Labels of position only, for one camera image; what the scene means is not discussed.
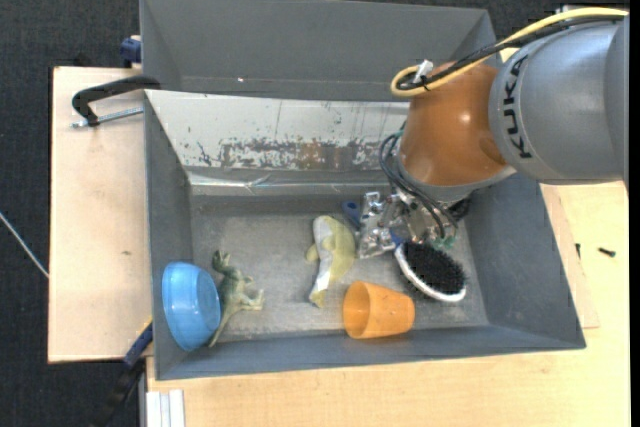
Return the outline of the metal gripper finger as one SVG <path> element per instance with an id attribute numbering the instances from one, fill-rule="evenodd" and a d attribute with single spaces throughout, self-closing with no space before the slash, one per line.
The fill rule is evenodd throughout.
<path id="1" fill-rule="evenodd" d="M 382 220 L 386 210 L 386 197 L 378 191 L 364 194 L 360 209 L 360 225 L 362 227 L 379 227 L 384 225 Z"/>
<path id="2" fill-rule="evenodd" d="M 396 240 L 388 228 L 361 229 L 358 234 L 357 256 L 359 259 L 381 256 L 394 251 L 396 245 Z"/>

